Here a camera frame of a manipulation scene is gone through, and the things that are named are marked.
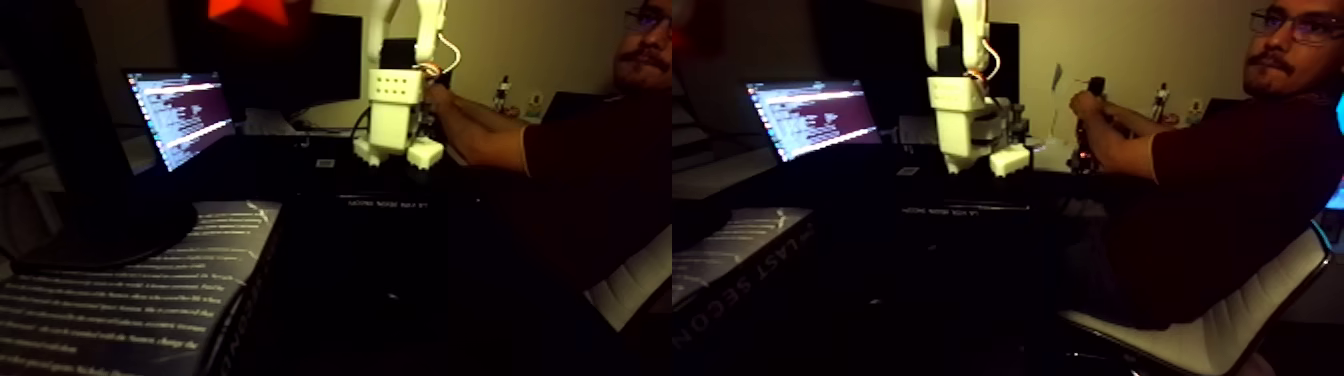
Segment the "person's right hand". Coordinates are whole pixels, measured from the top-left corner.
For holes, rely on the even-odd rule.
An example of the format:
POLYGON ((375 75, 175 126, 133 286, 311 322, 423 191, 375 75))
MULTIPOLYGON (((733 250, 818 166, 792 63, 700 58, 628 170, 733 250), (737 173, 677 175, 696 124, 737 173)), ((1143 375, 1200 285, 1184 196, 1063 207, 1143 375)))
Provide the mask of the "person's right hand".
POLYGON ((449 136, 466 125, 461 110, 456 105, 457 95, 450 89, 431 83, 423 90, 423 94, 444 134, 449 136))

